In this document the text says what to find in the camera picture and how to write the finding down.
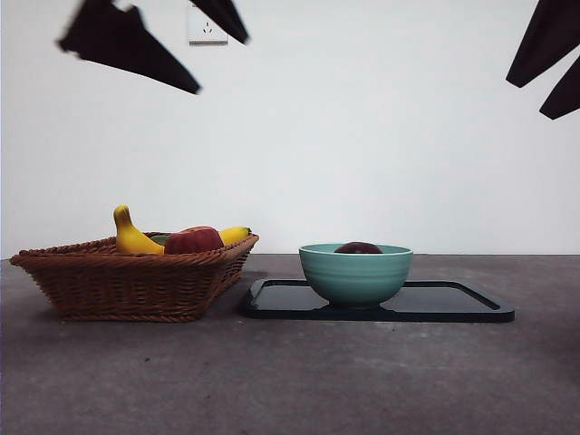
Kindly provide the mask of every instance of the bowl rim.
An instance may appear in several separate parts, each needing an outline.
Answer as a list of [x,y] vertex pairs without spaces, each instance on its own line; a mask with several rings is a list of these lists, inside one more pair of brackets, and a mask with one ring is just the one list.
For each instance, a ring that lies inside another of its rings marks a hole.
[[385,245],[378,244],[377,247],[396,247],[398,249],[404,249],[402,252],[383,252],[382,254],[346,254],[342,252],[322,252],[312,249],[312,247],[319,247],[320,245],[343,245],[341,242],[330,242],[330,243],[314,243],[310,245],[300,246],[298,252],[309,252],[312,254],[319,254],[321,256],[407,256],[413,254],[412,249],[405,246],[395,246],[395,245]]

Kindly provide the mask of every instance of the gray countertop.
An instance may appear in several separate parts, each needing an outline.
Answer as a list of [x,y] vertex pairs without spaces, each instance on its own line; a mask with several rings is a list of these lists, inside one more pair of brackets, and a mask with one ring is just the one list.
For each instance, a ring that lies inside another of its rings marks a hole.
[[409,279],[476,285],[503,324],[260,320],[235,309],[297,255],[251,255],[189,324],[61,322],[2,262],[2,433],[577,434],[580,256],[426,256]]

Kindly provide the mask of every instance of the teal ceramic bowl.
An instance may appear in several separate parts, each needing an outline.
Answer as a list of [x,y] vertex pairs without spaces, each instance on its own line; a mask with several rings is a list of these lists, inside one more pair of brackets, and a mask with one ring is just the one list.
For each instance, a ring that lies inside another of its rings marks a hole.
[[407,279],[412,251],[377,245],[382,254],[338,254],[341,243],[298,249],[308,284],[331,305],[373,308],[397,294]]

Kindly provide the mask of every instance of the yellow banana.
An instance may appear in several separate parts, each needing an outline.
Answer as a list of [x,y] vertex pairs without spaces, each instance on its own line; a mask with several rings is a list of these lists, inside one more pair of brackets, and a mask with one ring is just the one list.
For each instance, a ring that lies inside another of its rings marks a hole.
[[117,252],[123,254],[163,254],[165,248],[141,233],[131,222],[129,207],[122,204],[112,215],[117,227]]
[[231,227],[219,231],[219,236],[221,237],[221,241],[224,242],[225,247],[246,238],[250,232],[251,230],[248,227]]

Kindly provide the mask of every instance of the wall outlet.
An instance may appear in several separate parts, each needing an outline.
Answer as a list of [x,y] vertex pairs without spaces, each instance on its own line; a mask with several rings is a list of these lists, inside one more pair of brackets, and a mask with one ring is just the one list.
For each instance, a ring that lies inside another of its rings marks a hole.
[[227,44],[227,33],[196,6],[188,7],[189,45]]

